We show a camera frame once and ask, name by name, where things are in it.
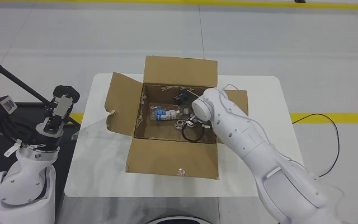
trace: white table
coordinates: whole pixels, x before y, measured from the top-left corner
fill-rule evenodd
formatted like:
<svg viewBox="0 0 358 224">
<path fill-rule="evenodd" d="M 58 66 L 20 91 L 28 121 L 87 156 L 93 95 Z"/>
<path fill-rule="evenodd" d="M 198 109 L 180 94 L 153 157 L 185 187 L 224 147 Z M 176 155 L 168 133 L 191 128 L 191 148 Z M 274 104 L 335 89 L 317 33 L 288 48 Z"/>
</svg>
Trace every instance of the white table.
<svg viewBox="0 0 358 224">
<path fill-rule="evenodd" d="M 143 81 L 142 74 L 127 76 Z M 126 173 L 132 137 L 106 129 L 108 113 L 104 104 L 111 77 L 112 74 L 97 74 L 93 79 L 65 186 L 66 196 L 257 196 L 250 170 L 223 144 L 218 145 L 220 180 Z M 249 117 L 261 123 L 279 151 L 303 163 L 279 80 L 267 76 L 219 76 L 219 88 L 227 83 L 248 91 Z"/>
</svg>

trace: yellow floor line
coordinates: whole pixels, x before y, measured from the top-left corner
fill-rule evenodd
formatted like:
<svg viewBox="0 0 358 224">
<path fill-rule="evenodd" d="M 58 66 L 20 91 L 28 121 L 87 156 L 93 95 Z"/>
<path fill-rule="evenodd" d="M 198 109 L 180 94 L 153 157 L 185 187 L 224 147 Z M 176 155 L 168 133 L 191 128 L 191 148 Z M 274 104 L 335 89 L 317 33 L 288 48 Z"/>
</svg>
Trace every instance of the yellow floor line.
<svg viewBox="0 0 358 224">
<path fill-rule="evenodd" d="M 29 0 L 0 0 L 0 2 L 28 2 Z M 202 4 L 212 6 L 248 6 L 248 7 L 289 7 L 289 8 L 333 8 L 358 10 L 358 4 L 348 3 L 295 3 L 235 1 L 235 0 L 30 0 L 31 2 L 71 2 L 71 3 L 147 3 L 147 4 Z"/>
<path fill-rule="evenodd" d="M 291 113 L 291 120 L 295 122 L 296 120 L 303 118 L 304 116 L 309 115 L 310 113 Z M 323 113 L 324 115 L 330 117 L 337 124 L 358 124 L 358 114 L 355 113 Z M 83 119 L 83 113 L 71 113 L 71 117 L 81 123 Z M 330 121 L 319 115 L 310 116 L 298 123 L 302 124 L 323 124 L 330 123 Z"/>
</svg>

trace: cardboard box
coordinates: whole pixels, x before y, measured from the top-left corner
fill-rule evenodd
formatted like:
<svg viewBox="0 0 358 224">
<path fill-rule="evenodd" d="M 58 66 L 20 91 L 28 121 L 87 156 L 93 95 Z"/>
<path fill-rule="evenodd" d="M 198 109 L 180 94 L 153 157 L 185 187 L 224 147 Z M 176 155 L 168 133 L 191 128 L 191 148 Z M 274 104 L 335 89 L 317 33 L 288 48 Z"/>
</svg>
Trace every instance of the cardboard box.
<svg viewBox="0 0 358 224">
<path fill-rule="evenodd" d="M 199 142 L 191 143 L 174 127 L 175 120 L 149 119 L 149 107 L 176 104 L 173 97 L 180 88 L 202 95 L 207 88 L 216 87 L 217 66 L 213 60 L 148 56 L 144 83 L 113 73 L 105 103 L 111 112 L 107 128 L 133 136 L 126 172 L 219 179 L 217 141 L 212 129 L 206 129 Z M 247 92 L 227 93 L 248 114 Z M 200 127 L 185 131 L 191 139 L 201 133 Z"/>
</svg>

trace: trash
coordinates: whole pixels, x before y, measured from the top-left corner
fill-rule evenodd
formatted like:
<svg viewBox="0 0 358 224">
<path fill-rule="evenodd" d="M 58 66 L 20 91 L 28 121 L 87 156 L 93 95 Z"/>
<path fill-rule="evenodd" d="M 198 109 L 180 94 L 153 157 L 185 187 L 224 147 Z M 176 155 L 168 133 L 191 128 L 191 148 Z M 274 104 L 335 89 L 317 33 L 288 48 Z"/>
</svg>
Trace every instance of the trash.
<svg viewBox="0 0 358 224">
<path fill-rule="evenodd" d="M 189 114 L 189 108 L 178 105 L 151 106 L 149 110 L 151 120 L 177 120 Z"/>
</svg>

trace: metal rod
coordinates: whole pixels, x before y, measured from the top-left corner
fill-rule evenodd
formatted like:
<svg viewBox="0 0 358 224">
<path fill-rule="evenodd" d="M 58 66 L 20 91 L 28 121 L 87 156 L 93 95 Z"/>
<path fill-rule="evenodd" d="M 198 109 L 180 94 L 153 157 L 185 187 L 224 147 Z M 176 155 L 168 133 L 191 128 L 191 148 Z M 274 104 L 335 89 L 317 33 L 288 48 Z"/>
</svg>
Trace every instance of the metal rod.
<svg viewBox="0 0 358 224">
<path fill-rule="evenodd" d="M 50 104 L 50 101 L 48 101 L 45 97 L 41 96 L 38 92 L 36 92 L 33 88 L 19 80 L 16 76 L 11 74 L 8 70 L 6 70 L 4 67 L 0 65 L 0 73 L 3 74 L 5 77 L 7 77 L 9 80 L 13 81 L 15 84 L 26 90 L 29 94 L 32 96 L 35 96 L 37 99 L 39 99 L 41 102 L 43 102 L 46 105 Z M 69 121 L 72 122 L 75 126 L 80 126 L 80 124 L 75 121 L 73 118 L 69 117 Z"/>
</svg>

